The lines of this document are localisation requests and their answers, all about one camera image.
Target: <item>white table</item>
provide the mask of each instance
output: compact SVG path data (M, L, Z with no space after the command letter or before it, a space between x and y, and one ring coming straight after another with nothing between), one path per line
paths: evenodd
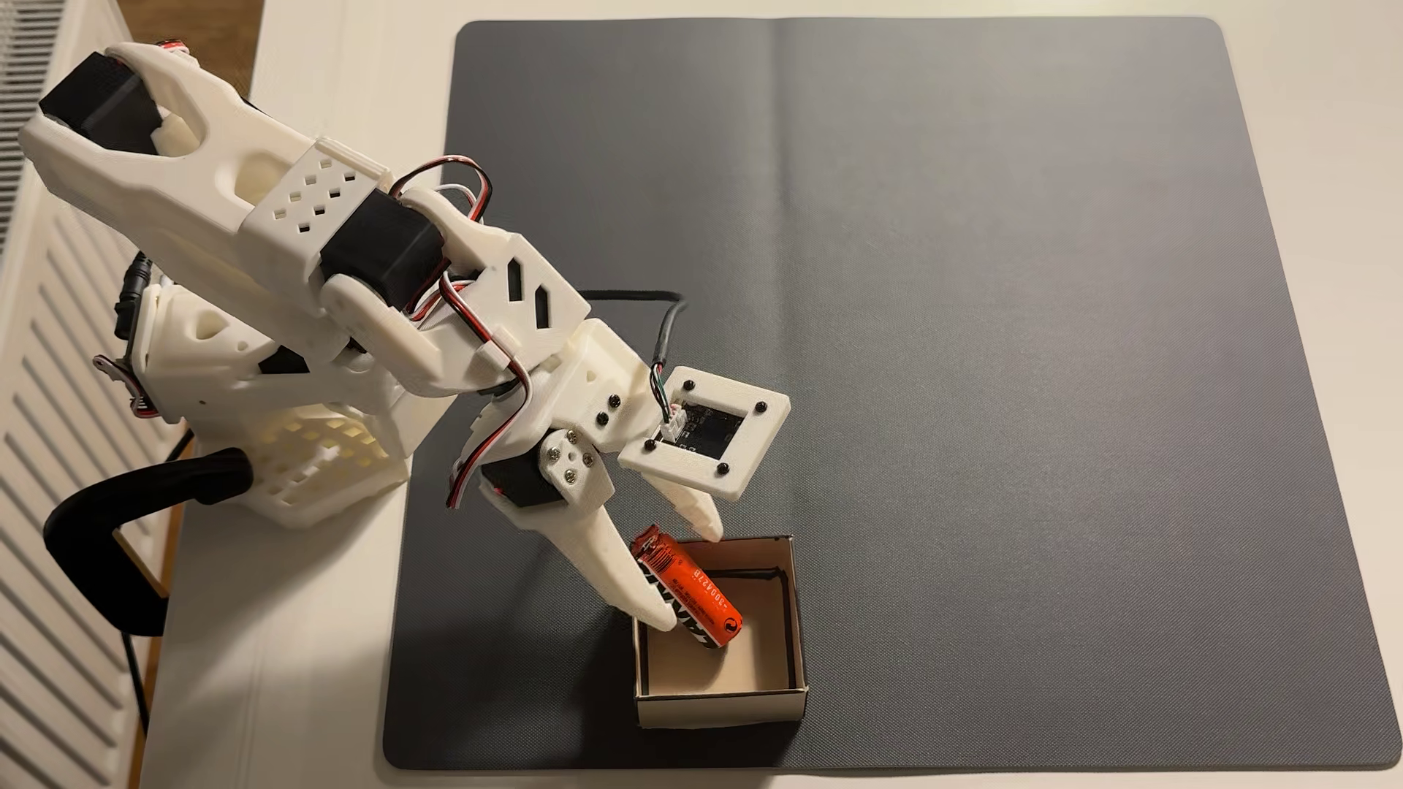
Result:
M643 1L267 0L254 101L396 171L443 152L449 65L476 18L650 17ZM1194 14L1222 27L1403 702L1403 3L686 1L673 15ZM404 490L306 532L194 508L181 535L143 786L650 786L658 775L400 772L380 755ZM1382 772L902 778L683 772L675 786L1397 786Z

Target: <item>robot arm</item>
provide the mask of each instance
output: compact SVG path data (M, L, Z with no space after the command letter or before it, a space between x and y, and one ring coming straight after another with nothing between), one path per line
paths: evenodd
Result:
M233 501L307 526L404 482L462 392L501 394L450 473L539 531L610 604L658 628L672 611L613 528L600 453L644 473L702 536L711 494L744 493L788 399L679 368L664 385L522 236L410 190L328 139L243 102L175 48L91 55L21 131L62 199L126 234L175 285L142 295L108 372L185 418L205 452L244 451Z

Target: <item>cardboard box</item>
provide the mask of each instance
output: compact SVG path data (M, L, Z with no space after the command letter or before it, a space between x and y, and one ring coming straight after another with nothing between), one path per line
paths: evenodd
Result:
M709 729L804 717L794 538L682 545L745 625L724 649L707 649L683 628L662 633L634 619L638 726Z

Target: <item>red battery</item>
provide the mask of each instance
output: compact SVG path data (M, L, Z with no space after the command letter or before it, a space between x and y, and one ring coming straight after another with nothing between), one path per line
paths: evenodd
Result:
M682 623L710 649L720 649L741 632L741 612L716 588L711 578L687 556L678 541L658 524L633 541L633 557Z

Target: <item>gray mat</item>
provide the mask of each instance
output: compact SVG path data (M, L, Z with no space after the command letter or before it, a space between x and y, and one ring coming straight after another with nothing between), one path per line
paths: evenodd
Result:
M401 768L1376 767L1397 719L1218 28L467 25L448 150L672 361L787 392L731 535L797 535L801 724L641 731L627 622L414 465ZM467 178L466 173L449 173ZM661 307L602 306L647 354ZM613 469L626 536L680 524Z

